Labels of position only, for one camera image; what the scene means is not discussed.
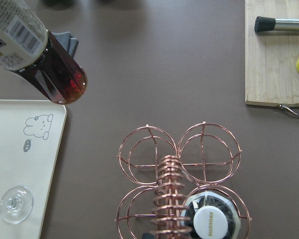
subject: white bottle cap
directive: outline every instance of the white bottle cap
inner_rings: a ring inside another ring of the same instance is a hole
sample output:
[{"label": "white bottle cap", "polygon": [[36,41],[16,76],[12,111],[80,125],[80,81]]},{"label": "white bottle cap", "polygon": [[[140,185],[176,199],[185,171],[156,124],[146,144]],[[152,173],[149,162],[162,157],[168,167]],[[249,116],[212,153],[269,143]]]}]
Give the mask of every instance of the white bottle cap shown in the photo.
[{"label": "white bottle cap", "polygon": [[225,214],[214,206],[205,206],[194,216],[194,228],[202,239],[223,239],[228,230]]}]

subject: dark amber liquid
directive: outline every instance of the dark amber liquid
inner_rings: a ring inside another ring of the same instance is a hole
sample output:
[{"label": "dark amber liquid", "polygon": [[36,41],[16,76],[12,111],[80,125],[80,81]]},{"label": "dark amber liquid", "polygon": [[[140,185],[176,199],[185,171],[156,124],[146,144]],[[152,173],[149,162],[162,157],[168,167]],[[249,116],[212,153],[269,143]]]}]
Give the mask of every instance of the dark amber liquid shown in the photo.
[{"label": "dark amber liquid", "polygon": [[48,32],[48,43],[33,64],[14,71],[57,104],[69,104],[80,98],[87,86],[84,70]]}]

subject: wooden cutting board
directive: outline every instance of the wooden cutting board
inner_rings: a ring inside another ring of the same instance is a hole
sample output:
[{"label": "wooden cutting board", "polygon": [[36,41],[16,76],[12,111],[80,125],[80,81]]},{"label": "wooden cutting board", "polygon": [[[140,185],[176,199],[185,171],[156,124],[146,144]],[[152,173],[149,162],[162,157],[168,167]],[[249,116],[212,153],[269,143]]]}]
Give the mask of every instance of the wooden cutting board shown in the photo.
[{"label": "wooden cutting board", "polygon": [[245,101],[299,106],[299,32],[255,33],[257,16],[299,19],[299,0],[245,0]]}]

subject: table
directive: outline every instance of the table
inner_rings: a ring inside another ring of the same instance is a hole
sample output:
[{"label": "table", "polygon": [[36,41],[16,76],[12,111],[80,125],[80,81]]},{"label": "table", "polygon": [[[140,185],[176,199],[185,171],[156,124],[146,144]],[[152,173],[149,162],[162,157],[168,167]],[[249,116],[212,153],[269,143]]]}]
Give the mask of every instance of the table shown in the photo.
[{"label": "table", "polygon": [[[25,1],[53,32],[78,37],[88,88],[67,121],[42,239],[118,238],[116,210],[135,184],[116,158],[146,124],[175,141],[190,126],[228,128],[242,147],[226,183],[251,214],[249,238],[299,238],[299,119],[245,105],[243,0]],[[44,100],[0,69],[0,99]]]}]

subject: glass bottle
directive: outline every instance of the glass bottle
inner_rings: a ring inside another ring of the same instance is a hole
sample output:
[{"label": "glass bottle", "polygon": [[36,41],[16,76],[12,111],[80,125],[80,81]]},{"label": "glass bottle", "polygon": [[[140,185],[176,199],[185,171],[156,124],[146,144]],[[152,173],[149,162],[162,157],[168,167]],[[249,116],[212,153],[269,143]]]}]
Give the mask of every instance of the glass bottle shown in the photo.
[{"label": "glass bottle", "polygon": [[84,70],[23,0],[0,0],[0,65],[54,103],[74,102],[86,90]]}]

